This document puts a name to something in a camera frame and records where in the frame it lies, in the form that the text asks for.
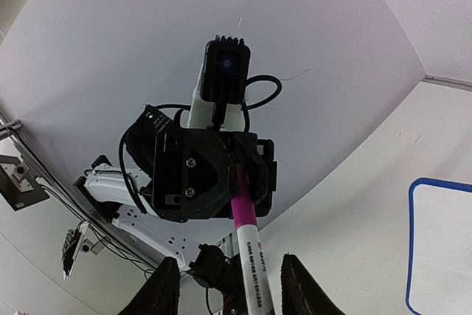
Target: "white ceiling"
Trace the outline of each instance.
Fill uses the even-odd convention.
[[[251,75],[284,80],[276,102],[251,112],[252,130],[275,141],[280,162],[262,225],[425,74],[384,0],[29,0],[0,47],[0,107],[72,183],[102,153],[117,162],[119,137],[143,104],[190,102],[218,33],[246,39]],[[251,88],[251,99],[270,90]]]
[[[385,0],[427,75],[472,81],[472,0]]]

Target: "white wall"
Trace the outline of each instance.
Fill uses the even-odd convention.
[[[346,314],[410,314],[409,186],[424,176],[472,183],[471,115],[472,92],[419,84],[353,154],[263,229],[277,307],[282,257],[291,253]]]
[[[426,74],[472,81],[472,0],[385,0]]]
[[[218,33],[246,39],[250,75],[284,80],[277,101],[251,112],[280,161],[281,197],[261,224],[332,171],[425,74],[384,0],[29,0],[0,48],[2,110],[72,183],[100,154],[117,162],[143,104],[190,103]],[[270,90],[251,86],[250,102]],[[206,222],[206,233],[208,224],[219,229]]]
[[[0,153],[18,154],[8,141],[0,142]],[[61,248],[77,222],[55,198],[18,212],[0,198],[1,315],[12,309],[31,315],[117,314],[128,304],[144,275],[106,249],[98,256],[80,255],[63,282]]]

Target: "black camera housing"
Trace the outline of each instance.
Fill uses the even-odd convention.
[[[244,100],[251,51],[243,39],[216,36],[206,45],[202,100],[241,104]]]

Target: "white panel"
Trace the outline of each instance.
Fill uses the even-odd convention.
[[[408,191],[419,177],[472,182],[472,93],[421,83],[353,154],[261,232],[274,300],[297,255],[349,315],[410,314]]]
[[[412,195],[412,310],[424,315],[468,314],[472,308],[472,188],[421,181]]]
[[[1,142],[0,152],[13,153],[8,145],[8,141]],[[14,212],[0,197],[0,235],[4,238],[4,242],[7,240],[11,243],[11,247],[22,255],[15,257],[18,262],[22,260],[20,263],[2,261],[0,274],[10,268],[19,269],[20,272],[24,272],[27,267],[37,269],[38,282],[51,284],[54,289],[60,289],[62,294],[65,294],[64,299],[68,297],[68,301],[72,303],[83,302],[99,314],[117,314],[145,282],[143,272],[130,262],[104,249],[98,256],[80,254],[72,277],[64,282],[60,264],[62,245],[67,230],[75,228],[77,223],[78,220],[53,197],[18,212]],[[91,232],[87,234],[87,238],[96,241]],[[0,283],[7,285],[8,282],[5,280],[6,278],[0,275]],[[28,294],[30,289],[23,287],[22,284],[25,284],[24,280],[18,278],[18,283],[15,283],[13,288],[18,294]],[[62,303],[56,302],[53,297],[57,292],[41,293],[44,297],[43,302],[51,307],[55,304],[59,310]],[[1,299],[4,299],[4,293],[0,291],[0,294]],[[34,301],[26,297],[14,299],[15,302],[8,303],[17,305],[19,310],[27,309],[25,308],[27,306],[31,309],[29,311],[31,314],[52,314],[47,311],[32,310],[30,306],[36,304],[39,298],[35,298]]]
[[[472,0],[386,0],[426,73],[472,81]]]
[[[325,177],[424,76],[384,0],[29,0],[0,47],[1,107],[72,183],[101,153],[117,162],[119,137],[144,103],[190,102],[217,33],[244,37],[251,74],[285,84],[251,117],[280,161],[262,225]],[[251,101],[270,90],[254,86]],[[204,227],[206,235],[222,230],[214,221]]]

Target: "black bracket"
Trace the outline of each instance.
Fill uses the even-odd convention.
[[[200,245],[200,254],[187,272],[204,288],[215,288],[223,295],[223,315],[247,314],[246,293],[239,255],[227,258],[213,245]]]
[[[0,195],[15,211],[49,198],[36,177],[35,171],[18,157],[0,155]]]
[[[257,217],[266,216],[276,189],[277,162],[274,143],[254,133],[170,125],[157,135],[154,178],[140,193],[163,219],[231,218],[238,164],[248,174]]]

